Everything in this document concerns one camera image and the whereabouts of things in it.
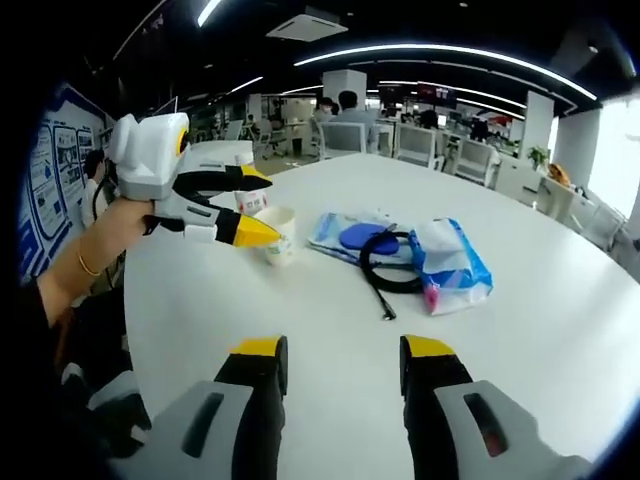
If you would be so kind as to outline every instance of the plastic bag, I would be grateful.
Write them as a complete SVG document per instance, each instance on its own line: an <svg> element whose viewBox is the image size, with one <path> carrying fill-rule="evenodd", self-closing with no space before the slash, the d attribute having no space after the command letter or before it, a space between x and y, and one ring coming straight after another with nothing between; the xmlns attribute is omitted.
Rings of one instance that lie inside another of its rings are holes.
<svg viewBox="0 0 640 480"><path fill-rule="evenodd" d="M493 290L491 272L455 220L442 218L419 225L409 233L409 246L430 313L469 308Z"/></svg>

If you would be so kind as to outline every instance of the blue round object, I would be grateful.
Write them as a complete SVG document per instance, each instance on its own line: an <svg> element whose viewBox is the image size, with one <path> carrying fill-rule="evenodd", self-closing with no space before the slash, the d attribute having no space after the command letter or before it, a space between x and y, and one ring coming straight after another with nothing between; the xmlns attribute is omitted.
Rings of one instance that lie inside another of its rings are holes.
<svg viewBox="0 0 640 480"><path fill-rule="evenodd" d="M344 248L352 250L362 250L362 247L367 240L374 235L384 232L385 227L376 225L373 223L356 223L349 228L340 232L340 244ZM400 249L400 242L397 238L389 238L389 240L382 242L373 249L373 253L378 255L393 255Z"/></svg>

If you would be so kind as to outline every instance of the black ceiling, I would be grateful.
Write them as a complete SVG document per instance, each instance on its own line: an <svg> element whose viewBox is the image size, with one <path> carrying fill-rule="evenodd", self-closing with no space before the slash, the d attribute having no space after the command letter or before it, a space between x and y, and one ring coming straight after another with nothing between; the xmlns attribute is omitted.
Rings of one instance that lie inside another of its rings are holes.
<svg viewBox="0 0 640 480"><path fill-rule="evenodd" d="M606 98L630 88L634 80L629 74L629 58L638 58L638 45L630 44L634 26L633 19L626 16L629 12L622 4L604 0L466 0L466 8L460 1L450 0L222 0L199 28L196 19L206 3L111 0L110 8L83 42L82 58L69 72L71 83L112 114L121 115L159 106L170 95L185 102L187 97L206 93L207 97L199 100L206 103L257 76L264 79L234 95L306 87L322 83L324 71L356 63L349 68L366 72L369 88L375 88L379 80L423 80L526 103L528 85L486 70L432 63L435 61L479 67L532 82L566 98L568 102L553 97L557 113L563 113L572 103L577 105L574 111L592 108L594 103L540 73L474 55L398 50L337 57L297 68L293 63L358 46L441 43L526 60ZM338 15L349 30L312 43L265 37L303 13L306 5ZM116 56L127 37L156 7ZM590 52L589 45L598 53Z"/></svg>

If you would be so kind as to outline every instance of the human arm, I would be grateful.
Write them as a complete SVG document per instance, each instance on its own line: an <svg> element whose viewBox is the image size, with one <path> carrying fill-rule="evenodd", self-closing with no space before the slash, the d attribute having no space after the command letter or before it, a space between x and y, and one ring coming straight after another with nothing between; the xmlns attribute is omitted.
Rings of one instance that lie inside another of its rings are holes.
<svg viewBox="0 0 640 480"><path fill-rule="evenodd" d="M80 295L88 292L96 277L145 231L143 217L153 212L150 202L118 198L82 235L72 240L54 263L37 279L49 326Z"/></svg>

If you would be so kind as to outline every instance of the white round table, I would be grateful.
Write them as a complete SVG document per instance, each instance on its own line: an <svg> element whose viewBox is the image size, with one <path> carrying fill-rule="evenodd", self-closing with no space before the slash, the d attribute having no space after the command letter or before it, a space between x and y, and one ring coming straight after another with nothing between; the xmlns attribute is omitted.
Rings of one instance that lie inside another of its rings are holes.
<svg viewBox="0 0 640 480"><path fill-rule="evenodd" d="M271 204L297 211L300 251L285 268L251 250L158 229L127 253L129 346L151 417L211 380L243 338L285 334L289 392L282 479L412 479L399 337L441 339L474 379L529 410L557 452L593 461L640 392L640 286L574 232L464 180L357 154L276 175ZM234 206L232 194L215 203ZM457 219L493 273L483 304L430 317L421 296L384 293L304 241L327 211L388 213L404 224Z"/></svg>

